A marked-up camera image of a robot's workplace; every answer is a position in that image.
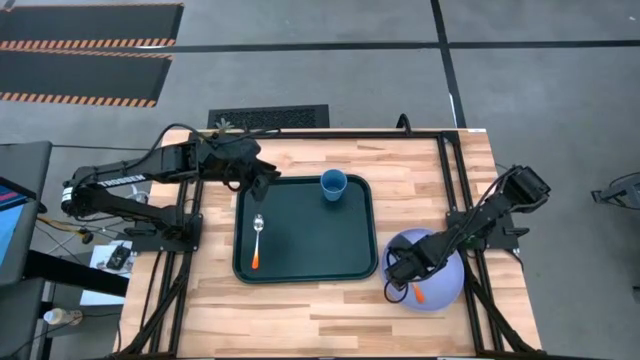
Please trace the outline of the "black handheld device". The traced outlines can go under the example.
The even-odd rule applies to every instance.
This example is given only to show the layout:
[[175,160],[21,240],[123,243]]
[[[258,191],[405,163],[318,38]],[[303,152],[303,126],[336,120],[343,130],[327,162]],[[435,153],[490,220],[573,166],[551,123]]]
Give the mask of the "black handheld device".
[[120,244],[117,245],[106,263],[106,268],[114,271],[121,270],[131,255],[131,249]]

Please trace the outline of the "clear plastic bottle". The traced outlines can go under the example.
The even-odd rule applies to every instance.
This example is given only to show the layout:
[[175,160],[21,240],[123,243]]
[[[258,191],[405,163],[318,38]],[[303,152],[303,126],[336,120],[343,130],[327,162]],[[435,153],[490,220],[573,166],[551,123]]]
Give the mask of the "clear plastic bottle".
[[83,319],[83,313],[80,310],[65,310],[62,308],[53,308],[43,314],[43,320],[49,325],[70,325],[75,326]]

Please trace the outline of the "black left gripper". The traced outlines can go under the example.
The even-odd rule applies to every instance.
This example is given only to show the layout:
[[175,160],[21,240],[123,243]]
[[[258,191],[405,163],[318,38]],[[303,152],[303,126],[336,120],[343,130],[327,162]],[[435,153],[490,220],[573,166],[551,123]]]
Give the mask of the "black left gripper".
[[251,195],[255,201],[263,201],[267,195],[270,181],[281,176],[274,165],[264,165],[262,174],[257,175],[257,155],[261,147],[251,137],[225,136],[219,144],[220,157],[227,164],[224,167],[224,178],[227,180],[253,180]]

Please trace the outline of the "blue plastic cup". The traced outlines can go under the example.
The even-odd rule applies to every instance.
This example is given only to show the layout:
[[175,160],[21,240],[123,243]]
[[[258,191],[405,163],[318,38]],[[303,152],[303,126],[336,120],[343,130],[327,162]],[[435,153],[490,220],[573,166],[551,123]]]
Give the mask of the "blue plastic cup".
[[320,184],[326,200],[335,202],[340,199],[346,189],[346,174],[338,169],[329,169],[320,177]]

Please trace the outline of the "orange-handled metal spoon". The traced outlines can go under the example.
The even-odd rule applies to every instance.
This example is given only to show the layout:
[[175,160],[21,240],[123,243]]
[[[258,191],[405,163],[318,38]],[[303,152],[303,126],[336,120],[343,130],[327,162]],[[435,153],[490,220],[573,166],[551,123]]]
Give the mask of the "orange-handled metal spoon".
[[259,247],[260,247],[260,235],[261,232],[264,229],[264,218],[261,214],[256,214],[254,216],[253,219],[253,229],[255,231],[255,245],[254,245],[254,252],[253,252],[253,258],[252,258],[252,263],[251,263],[251,268],[253,270],[257,270],[259,268],[260,265],[260,256],[259,256]]

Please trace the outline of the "black floor vent grate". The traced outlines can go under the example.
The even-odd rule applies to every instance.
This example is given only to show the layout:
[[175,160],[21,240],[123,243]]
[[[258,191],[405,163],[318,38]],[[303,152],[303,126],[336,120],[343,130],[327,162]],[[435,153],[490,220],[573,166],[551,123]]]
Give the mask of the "black floor vent grate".
[[208,129],[225,125],[237,129],[263,128],[329,128],[329,106],[296,105],[254,108],[212,109]]

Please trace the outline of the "black aluminium table frame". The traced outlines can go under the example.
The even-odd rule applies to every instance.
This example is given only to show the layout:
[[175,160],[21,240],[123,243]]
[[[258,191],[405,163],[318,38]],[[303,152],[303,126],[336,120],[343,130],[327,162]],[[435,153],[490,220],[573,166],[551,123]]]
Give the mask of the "black aluminium table frame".
[[[495,178],[483,130],[286,130],[261,143],[261,158],[286,176],[338,168],[371,186],[377,238],[412,227],[440,230]],[[203,236],[188,257],[135,260],[122,318],[123,342],[109,360],[258,357],[474,356],[504,343],[469,292],[448,309],[418,313],[385,301],[382,279],[249,285],[232,272],[236,197],[202,187]],[[155,339],[134,341],[140,323],[183,262],[187,285]]]

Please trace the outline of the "screen with blue display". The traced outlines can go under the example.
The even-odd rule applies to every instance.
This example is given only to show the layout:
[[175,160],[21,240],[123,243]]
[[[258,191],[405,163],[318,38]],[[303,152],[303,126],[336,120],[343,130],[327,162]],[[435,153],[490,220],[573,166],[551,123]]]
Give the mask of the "screen with blue display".
[[31,197],[20,186],[0,176],[0,266],[2,265],[22,208]]

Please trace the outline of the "lavender plastic plate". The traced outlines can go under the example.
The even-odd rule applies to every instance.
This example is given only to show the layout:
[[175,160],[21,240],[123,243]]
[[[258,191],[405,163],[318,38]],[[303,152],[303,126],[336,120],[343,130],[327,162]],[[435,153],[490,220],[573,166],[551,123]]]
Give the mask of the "lavender plastic plate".
[[[427,228],[410,228],[396,234],[385,246],[381,255],[381,278],[387,284],[388,278],[385,273],[387,266],[395,261],[389,253],[389,246],[392,241],[406,239],[411,244],[416,243],[424,236],[430,236],[432,230]],[[464,287],[465,270],[462,259],[457,251],[449,256],[446,265],[432,277],[426,280],[415,282],[425,296],[425,302],[416,302],[412,284],[401,291],[395,290],[391,285],[384,288],[385,295],[392,303],[399,303],[405,308],[417,312],[437,312],[446,309],[453,304]]]

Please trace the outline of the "dark green plastic tray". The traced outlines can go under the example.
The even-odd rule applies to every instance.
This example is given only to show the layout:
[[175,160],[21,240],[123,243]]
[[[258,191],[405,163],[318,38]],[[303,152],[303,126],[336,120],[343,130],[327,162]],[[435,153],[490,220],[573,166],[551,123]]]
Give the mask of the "dark green plastic tray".
[[[362,280],[378,267],[372,191],[349,174],[338,201],[325,199],[318,176],[282,177],[264,201],[237,195],[232,269],[246,284]],[[264,218],[260,265],[251,268],[256,214]]]

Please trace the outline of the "black hazard-striped floor mat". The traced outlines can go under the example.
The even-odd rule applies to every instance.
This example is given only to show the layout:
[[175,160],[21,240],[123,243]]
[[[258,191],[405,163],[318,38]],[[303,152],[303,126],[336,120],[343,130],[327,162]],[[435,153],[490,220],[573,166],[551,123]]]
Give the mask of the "black hazard-striped floor mat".
[[151,108],[172,61],[165,54],[0,49],[0,100]]
[[172,46],[185,5],[136,3],[0,9],[0,49]]

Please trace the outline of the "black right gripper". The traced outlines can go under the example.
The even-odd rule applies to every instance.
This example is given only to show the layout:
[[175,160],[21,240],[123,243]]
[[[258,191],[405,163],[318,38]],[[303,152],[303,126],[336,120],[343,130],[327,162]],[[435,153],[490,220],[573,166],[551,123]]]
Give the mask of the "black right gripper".
[[387,278],[397,291],[405,284],[426,280],[441,269],[441,245],[437,241],[422,239],[411,244],[406,239],[394,240],[388,253],[395,261],[387,266]]

